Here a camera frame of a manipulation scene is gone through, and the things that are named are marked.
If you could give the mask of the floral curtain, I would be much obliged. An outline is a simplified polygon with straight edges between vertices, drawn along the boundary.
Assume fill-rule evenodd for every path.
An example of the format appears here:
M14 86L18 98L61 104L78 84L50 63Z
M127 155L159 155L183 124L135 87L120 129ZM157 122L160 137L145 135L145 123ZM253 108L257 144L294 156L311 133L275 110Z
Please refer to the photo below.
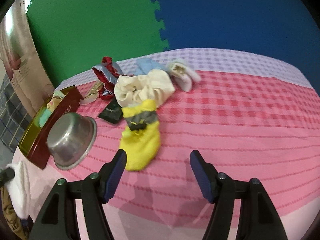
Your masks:
M1 21L1 61L20 102L33 117L54 86L37 53L25 0L16 0Z

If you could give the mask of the steel bowl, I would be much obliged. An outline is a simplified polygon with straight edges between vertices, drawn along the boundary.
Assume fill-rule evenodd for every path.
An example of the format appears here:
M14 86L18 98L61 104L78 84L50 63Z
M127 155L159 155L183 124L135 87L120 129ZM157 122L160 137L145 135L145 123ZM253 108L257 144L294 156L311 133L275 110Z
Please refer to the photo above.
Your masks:
M55 165L70 170L88 155L97 136L97 123L89 116L67 113L52 126L47 147Z

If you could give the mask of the green foam mat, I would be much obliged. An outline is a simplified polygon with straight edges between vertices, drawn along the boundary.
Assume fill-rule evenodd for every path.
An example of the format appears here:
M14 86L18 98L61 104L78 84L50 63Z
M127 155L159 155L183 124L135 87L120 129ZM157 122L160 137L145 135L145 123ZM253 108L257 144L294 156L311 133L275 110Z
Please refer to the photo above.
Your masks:
M168 48L150 0L31 0L27 19L37 53L54 86L114 61Z

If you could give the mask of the pink checkered tablecloth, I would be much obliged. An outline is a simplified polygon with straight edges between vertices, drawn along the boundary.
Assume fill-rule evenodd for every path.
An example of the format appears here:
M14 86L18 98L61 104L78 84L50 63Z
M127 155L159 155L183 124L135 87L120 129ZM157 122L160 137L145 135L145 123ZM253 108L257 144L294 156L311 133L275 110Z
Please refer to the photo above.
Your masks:
M223 49L150 55L182 58L201 76L157 111L161 148L140 172L124 172L104 206L115 239L201 239L212 206L189 164L198 150L236 180L258 178L289 239L300 239L319 212L319 96L294 66Z

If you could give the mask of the red silver snack wrapper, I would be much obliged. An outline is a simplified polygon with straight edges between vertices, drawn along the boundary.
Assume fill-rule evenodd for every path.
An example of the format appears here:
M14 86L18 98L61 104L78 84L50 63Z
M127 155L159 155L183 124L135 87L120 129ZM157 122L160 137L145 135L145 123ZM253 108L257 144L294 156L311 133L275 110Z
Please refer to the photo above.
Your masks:
M118 78L123 75L120 66L116 62L113 62L111 57L105 56L100 64L92 67L92 70L98 80L103 83L103 87L99 90L99 98L101 100L114 98L114 87Z

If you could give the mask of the white sock pair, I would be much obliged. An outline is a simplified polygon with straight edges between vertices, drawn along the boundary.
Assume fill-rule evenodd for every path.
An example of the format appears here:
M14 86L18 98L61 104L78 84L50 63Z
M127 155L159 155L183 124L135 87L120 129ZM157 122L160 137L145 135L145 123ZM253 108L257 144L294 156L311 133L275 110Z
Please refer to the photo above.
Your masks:
M201 77L191 69L184 59L175 59L167 63L166 68L170 76L184 92L191 91L194 83L200 83Z

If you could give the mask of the teal fluffy sock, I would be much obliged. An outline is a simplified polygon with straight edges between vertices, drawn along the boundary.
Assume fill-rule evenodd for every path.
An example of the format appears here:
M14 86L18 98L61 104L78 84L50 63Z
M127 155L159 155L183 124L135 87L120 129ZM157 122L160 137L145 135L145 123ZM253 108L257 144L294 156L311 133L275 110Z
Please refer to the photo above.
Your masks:
M39 126L42 128L53 112L50 109L45 109L39 118Z

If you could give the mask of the cotton swab bag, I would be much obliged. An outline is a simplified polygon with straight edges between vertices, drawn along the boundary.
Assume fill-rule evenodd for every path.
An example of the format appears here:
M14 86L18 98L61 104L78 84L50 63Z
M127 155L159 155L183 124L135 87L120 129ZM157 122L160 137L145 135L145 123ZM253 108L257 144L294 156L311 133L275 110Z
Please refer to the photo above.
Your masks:
M80 105L88 105L90 103L95 102L95 100L99 97L99 91L103 88L104 84L101 81L96 81L90 90L87 92L85 97L80 100Z

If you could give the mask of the red gold tin box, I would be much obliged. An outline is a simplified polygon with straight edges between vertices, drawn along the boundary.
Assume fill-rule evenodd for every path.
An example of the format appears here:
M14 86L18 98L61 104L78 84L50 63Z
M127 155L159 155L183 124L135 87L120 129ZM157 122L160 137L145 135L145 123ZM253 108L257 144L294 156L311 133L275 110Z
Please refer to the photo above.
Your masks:
M47 138L53 124L55 124L56 121L64 114L76 112L80 106L80 100L83 99L82 94L79 92L76 86L64 88L61 90L61 92L65 94L65 97L50 115L44 126L41 127L39 125L40 117L47 108L47 103L52 99L52 96L49 96L44 101L28 125L18 144L19 150L27 158L27 160L40 169L44 169L46 167L50 157L50 152L47 146Z

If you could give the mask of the light blue fluffy sock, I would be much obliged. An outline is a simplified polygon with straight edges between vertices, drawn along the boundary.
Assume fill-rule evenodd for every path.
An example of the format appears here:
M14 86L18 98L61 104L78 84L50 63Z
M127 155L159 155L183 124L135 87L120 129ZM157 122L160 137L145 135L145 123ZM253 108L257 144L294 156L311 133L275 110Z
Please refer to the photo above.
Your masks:
M135 62L135 65L136 65L136 69L134 72L134 76L146 75L153 69L160 69L165 72L167 71L164 65L150 58L137 59Z

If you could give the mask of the yellow grey sock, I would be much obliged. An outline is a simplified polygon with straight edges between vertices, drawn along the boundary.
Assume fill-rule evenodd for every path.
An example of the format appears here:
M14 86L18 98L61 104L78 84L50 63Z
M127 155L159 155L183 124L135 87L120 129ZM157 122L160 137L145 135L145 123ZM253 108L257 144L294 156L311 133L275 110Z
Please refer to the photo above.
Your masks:
M159 120L155 100L123 108L127 126L121 133L119 148L127 155L125 170L141 171L146 168L161 145Z

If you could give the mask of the blue black sachet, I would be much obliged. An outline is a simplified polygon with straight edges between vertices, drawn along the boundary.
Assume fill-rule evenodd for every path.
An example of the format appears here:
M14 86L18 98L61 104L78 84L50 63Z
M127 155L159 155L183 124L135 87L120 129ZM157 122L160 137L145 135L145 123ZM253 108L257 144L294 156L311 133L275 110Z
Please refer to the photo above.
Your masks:
M117 124L123 118L123 111L116 98L99 113L98 118L103 119L111 124Z

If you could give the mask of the cream white cloth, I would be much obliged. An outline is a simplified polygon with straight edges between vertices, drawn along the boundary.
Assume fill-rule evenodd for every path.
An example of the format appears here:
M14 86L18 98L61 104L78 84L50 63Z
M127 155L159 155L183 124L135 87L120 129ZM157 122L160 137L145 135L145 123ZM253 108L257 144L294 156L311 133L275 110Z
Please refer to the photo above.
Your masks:
M146 75L123 76L118 78L114 94L121 107L128 107L154 100L156 107L163 105L175 92L167 72L153 69Z

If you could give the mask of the blue foam mat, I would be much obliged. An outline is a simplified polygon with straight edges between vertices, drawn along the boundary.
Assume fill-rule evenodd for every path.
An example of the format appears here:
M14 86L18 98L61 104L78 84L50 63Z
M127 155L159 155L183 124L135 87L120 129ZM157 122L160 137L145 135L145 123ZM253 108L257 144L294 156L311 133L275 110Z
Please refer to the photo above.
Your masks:
M221 48L297 67L319 90L319 27L301 0L150 0L169 49Z

